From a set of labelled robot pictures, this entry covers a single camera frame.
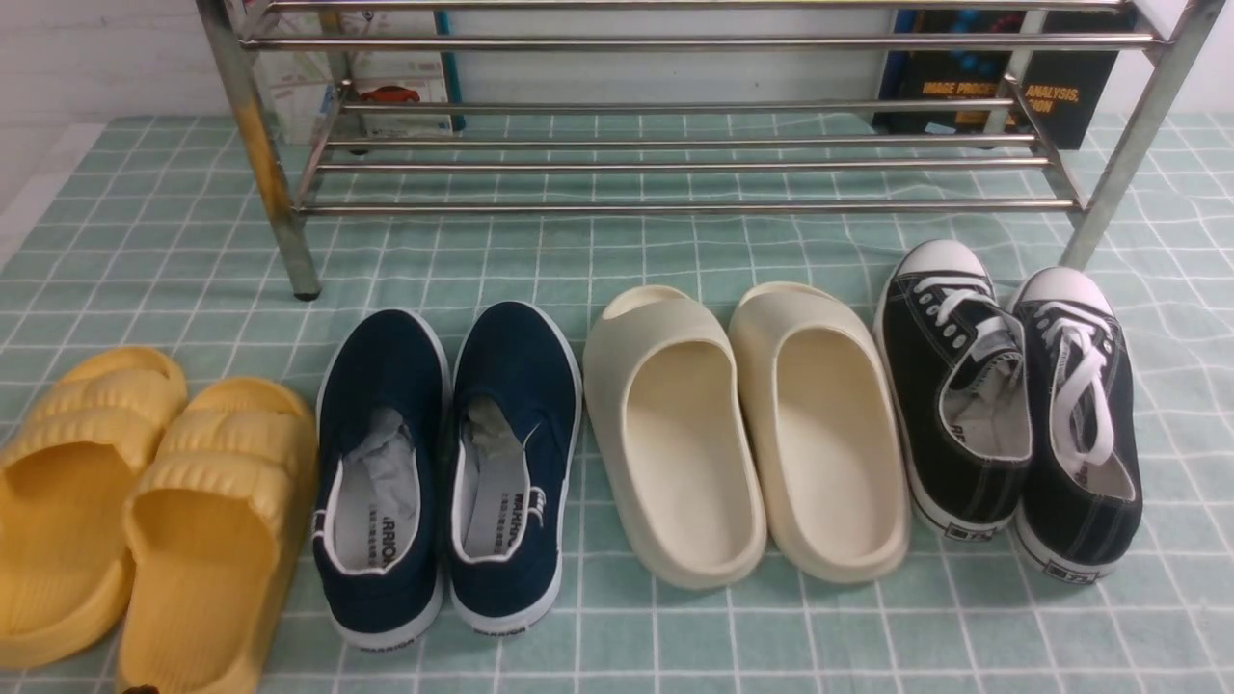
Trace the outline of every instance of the box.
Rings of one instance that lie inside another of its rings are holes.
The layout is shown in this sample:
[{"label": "box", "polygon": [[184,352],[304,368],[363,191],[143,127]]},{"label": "box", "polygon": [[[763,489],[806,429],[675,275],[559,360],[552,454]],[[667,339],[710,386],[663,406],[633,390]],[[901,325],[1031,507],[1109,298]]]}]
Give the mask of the box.
[{"label": "box", "polygon": [[[916,33],[1017,33],[1023,12],[919,11]],[[905,26],[903,17],[897,22]],[[1044,33],[1125,31],[1130,12],[1050,12]],[[1007,69],[1007,52],[909,52],[888,56],[881,99],[986,99],[995,96]],[[1114,68],[1114,52],[1038,52],[1028,64],[1023,85],[1033,111],[1060,149],[1079,149],[1092,122],[1106,80]],[[876,114],[875,127],[892,133],[981,132],[988,111],[935,114]],[[1011,119],[1011,128],[1025,123]]]},{"label": "box", "polygon": [[[254,0],[231,0],[236,23]],[[441,12],[343,12],[343,33],[436,36],[448,33]],[[275,35],[321,35],[321,22],[312,12],[279,16]],[[267,107],[279,119],[283,141],[308,144],[325,123],[331,106],[333,80],[325,53],[291,51],[264,52],[255,70]],[[458,80],[449,56],[439,53],[364,52],[354,53],[352,72],[355,90],[365,101],[447,102],[457,100]],[[462,128],[448,115],[365,116],[370,137],[406,137]]]}]

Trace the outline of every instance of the sneaker heel label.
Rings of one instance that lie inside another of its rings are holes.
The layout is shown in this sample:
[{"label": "sneaker heel label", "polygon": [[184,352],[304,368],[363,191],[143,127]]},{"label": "sneaker heel label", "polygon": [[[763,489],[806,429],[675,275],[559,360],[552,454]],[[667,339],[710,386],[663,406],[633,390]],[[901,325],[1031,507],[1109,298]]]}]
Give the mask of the sneaker heel label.
[{"label": "sneaker heel label", "polygon": [[1075,585],[1091,585],[1097,582],[1097,572],[1080,572],[1061,567],[1053,561],[1045,564],[1045,574]]},{"label": "sneaker heel label", "polygon": [[955,524],[946,526],[946,537],[961,542],[990,542],[993,540],[993,530],[969,530]]}]

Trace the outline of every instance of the cream slide sandal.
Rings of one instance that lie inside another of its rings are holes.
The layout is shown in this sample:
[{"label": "cream slide sandal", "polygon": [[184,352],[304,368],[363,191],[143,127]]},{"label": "cream slide sandal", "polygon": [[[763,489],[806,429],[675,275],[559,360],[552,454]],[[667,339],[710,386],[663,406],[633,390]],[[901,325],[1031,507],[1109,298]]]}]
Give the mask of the cream slide sandal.
[{"label": "cream slide sandal", "polygon": [[908,550],[891,394],[851,309],[791,282],[750,289],[728,335],[771,535],[806,573],[871,580]]},{"label": "cream slide sandal", "polygon": [[690,589],[749,574],[766,520],[716,317],[676,289],[631,289],[605,309],[582,362],[617,512],[643,564]]}]

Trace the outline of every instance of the yellow slide sandal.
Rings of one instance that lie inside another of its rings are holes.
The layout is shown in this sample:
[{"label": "yellow slide sandal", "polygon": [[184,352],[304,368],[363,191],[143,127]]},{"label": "yellow slide sandal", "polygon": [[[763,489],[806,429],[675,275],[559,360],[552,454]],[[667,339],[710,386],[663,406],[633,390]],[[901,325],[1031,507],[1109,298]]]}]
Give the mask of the yellow slide sandal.
[{"label": "yellow slide sandal", "polygon": [[184,408],[184,373],[122,347],[64,375],[0,452],[0,669],[51,663],[125,611],[125,498]]},{"label": "yellow slide sandal", "polygon": [[125,505],[137,579],[118,692],[257,689],[317,487],[313,416],[233,378],[197,395]]}]

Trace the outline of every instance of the stainless steel tube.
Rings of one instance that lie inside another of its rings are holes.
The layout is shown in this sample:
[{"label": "stainless steel tube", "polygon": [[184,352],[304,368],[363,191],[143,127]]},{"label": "stainless steel tube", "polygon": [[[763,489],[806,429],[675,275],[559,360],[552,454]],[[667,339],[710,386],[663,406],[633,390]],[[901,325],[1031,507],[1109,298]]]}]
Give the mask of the stainless steel tube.
[{"label": "stainless steel tube", "polygon": [[682,174],[884,170],[992,170],[1045,168],[1045,157],[955,157],[950,159],[827,159],[822,162],[596,162],[522,164],[513,162],[349,162],[317,167],[322,174]]},{"label": "stainless steel tube", "polygon": [[291,207],[288,177],[265,122],[265,109],[249,69],[248,56],[236,41],[236,31],[227,14],[227,0],[197,0],[197,12],[244,141],[257,189],[262,194],[265,214],[279,245],[279,254],[291,279],[291,290],[297,299],[311,301],[321,294],[317,270],[305,243],[301,221]]},{"label": "stainless steel tube", "polygon": [[300,184],[296,186],[296,207],[302,207],[312,203],[317,196],[317,190],[321,188],[322,183],[321,177],[317,175],[317,169],[321,168],[322,163],[329,162],[332,152],[327,151],[326,143],[328,142],[331,131],[338,121],[341,112],[339,105],[343,102],[343,91],[349,89],[349,83],[343,83],[334,88],[333,100],[329,104],[329,111],[326,112],[326,120],[321,127],[321,136],[317,137],[317,142],[313,143],[312,149],[308,152],[308,161],[305,163],[305,169],[300,174]]},{"label": "stainless steel tube", "polygon": [[515,37],[288,36],[242,40],[248,51],[690,53],[710,51],[1146,51],[1151,33],[895,33],[888,36]]},{"label": "stainless steel tube", "polygon": [[[1045,11],[1033,10],[1032,12],[1024,14],[1024,21],[1019,25],[1021,33],[1041,33],[1041,27],[1045,26]],[[1007,59],[1007,69],[1004,74],[1011,79],[1022,79],[1024,77],[1024,70],[1028,69],[1029,61],[1033,59],[1033,52],[1030,49],[1016,51]],[[998,83],[998,91],[995,96],[1007,96],[1008,80],[1003,79]],[[1007,109],[996,109],[990,111],[990,117],[986,119],[986,132],[1003,132],[1007,130],[1007,119],[1009,111]]]},{"label": "stainless steel tube", "polygon": [[842,147],[1032,147],[1037,136],[1007,135],[829,135],[723,140],[524,140],[481,137],[406,137],[387,140],[331,140],[329,149],[448,149],[448,151],[563,151],[563,149],[830,149]]},{"label": "stainless steel tube", "polygon": [[308,216],[364,215],[849,215],[866,212],[1066,212],[1075,200],[791,200],[785,203],[316,203]]},{"label": "stainless steel tube", "polygon": [[[827,0],[828,10],[1114,11],[1127,0]],[[274,0],[276,11],[320,10],[772,10],[823,9],[818,0]]]},{"label": "stainless steel tube", "polygon": [[1080,186],[1076,185],[1074,178],[1071,178],[1071,169],[1067,168],[1066,162],[1062,161],[1062,154],[1059,148],[1050,140],[1049,133],[1045,131],[1041,119],[1037,117],[1033,112],[1033,105],[1029,104],[1028,96],[1024,95],[1023,85],[1018,79],[1013,79],[1007,75],[1003,79],[1007,85],[1007,90],[1016,98],[1016,102],[1019,105],[1019,112],[1028,119],[1028,125],[1037,133],[1038,141],[1033,144],[1032,149],[1034,154],[1040,154],[1050,161],[1050,165],[1044,170],[1045,182],[1050,185],[1050,190],[1055,195],[1065,200],[1076,201],[1076,211],[1070,212],[1071,224],[1079,221],[1079,210],[1083,209],[1083,194],[1080,193]]},{"label": "stainless steel tube", "polygon": [[1011,109],[1013,99],[901,99],[827,100],[827,101],[752,101],[735,104],[368,104],[348,102],[344,112],[360,114],[455,114],[484,115],[694,115],[694,114],[822,114],[822,112],[916,112],[916,111],[991,111]]},{"label": "stainless steel tube", "polygon": [[1153,77],[1075,225],[1061,264],[1076,269],[1088,264],[1224,5],[1225,0],[1187,0],[1170,43],[1161,51]]},{"label": "stainless steel tube", "polygon": [[[322,10],[317,12],[317,20],[321,22],[321,32],[326,36],[343,36],[343,16],[337,11]],[[344,102],[353,96],[352,91],[355,84],[355,70],[352,64],[353,57],[350,53],[326,53],[326,62],[329,65],[329,79],[334,84],[341,85],[341,89],[334,93],[334,99],[339,102]],[[363,114],[349,114],[339,120],[337,126],[337,132],[353,137],[364,137],[368,132],[364,128],[364,115]],[[322,137],[327,137],[334,130],[323,130]]]}]

